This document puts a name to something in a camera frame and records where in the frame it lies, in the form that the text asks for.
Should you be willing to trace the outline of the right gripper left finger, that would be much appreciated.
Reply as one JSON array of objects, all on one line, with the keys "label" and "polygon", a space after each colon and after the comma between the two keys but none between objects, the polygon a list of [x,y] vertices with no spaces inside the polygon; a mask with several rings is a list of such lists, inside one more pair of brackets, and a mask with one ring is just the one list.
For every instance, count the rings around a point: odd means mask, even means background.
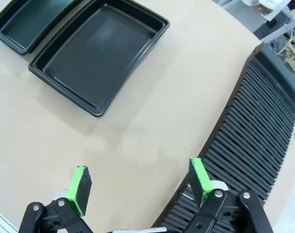
[{"label": "right gripper left finger", "polygon": [[44,206],[30,203],[19,227],[20,233],[56,233],[65,229],[68,233],[91,233],[83,220],[92,186],[88,167],[78,166],[65,197]]}]

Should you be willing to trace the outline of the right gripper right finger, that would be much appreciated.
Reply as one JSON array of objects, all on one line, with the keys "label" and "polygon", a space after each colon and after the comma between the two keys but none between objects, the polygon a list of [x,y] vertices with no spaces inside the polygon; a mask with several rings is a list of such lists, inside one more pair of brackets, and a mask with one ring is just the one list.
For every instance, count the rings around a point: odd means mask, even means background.
[{"label": "right gripper right finger", "polygon": [[186,233],[211,233],[218,221],[229,222],[235,233],[273,232],[255,191],[231,193],[224,182],[210,180],[200,158],[190,159],[188,176],[198,212]]}]

